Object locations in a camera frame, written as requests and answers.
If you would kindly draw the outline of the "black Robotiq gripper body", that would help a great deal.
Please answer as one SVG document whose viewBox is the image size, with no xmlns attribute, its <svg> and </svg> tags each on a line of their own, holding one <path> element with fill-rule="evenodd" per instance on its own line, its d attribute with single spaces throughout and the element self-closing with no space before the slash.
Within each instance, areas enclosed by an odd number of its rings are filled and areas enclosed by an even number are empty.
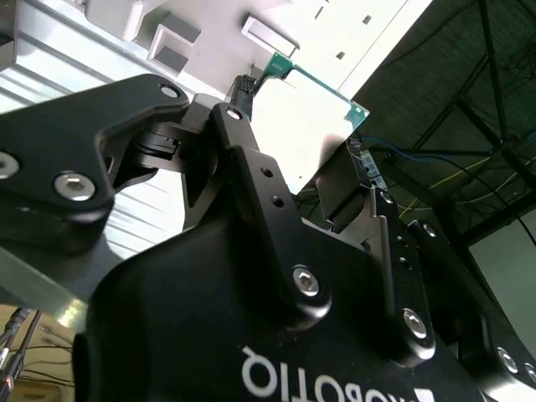
<svg viewBox="0 0 536 402">
<path fill-rule="evenodd" d="M 438 344 L 413 368 L 389 358 L 361 250 L 307 228 L 332 307 L 296 331 L 268 291 L 252 234 L 232 218 L 114 268 L 75 341 L 78 401 L 480 401 Z"/>
</svg>

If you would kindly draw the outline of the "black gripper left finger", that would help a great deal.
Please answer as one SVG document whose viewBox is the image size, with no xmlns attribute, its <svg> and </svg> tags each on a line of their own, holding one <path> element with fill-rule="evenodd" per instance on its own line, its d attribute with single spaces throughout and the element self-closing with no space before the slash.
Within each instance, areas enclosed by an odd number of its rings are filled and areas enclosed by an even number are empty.
<svg viewBox="0 0 536 402">
<path fill-rule="evenodd" d="M 116 195 L 168 170 L 184 176 L 183 233 L 232 218 L 252 234 L 289 328 L 330 310 L 281 170 L 235 104 L 140 75 L 3 114 L 1 152 L 1 286 L 26 307 L 88 314 L 125 261 L 104 236 Z"/>
</svg>

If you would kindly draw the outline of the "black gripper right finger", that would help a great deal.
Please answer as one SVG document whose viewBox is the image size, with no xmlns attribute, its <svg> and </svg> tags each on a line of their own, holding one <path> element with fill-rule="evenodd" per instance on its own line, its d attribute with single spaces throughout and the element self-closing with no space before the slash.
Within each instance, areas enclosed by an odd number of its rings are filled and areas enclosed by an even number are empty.
<svg viewBox="0 0 536 402">
<path fill-rule="evenodd" d="M 429 224 L 404 224 L 371 184 L 362 143 L 347 142 L 363 207 L 355 224 L 372 262 L 374 352 L 346 375 L 349 390 L 532 390 L 535 360 L 480 283 Z"/>
</svg>

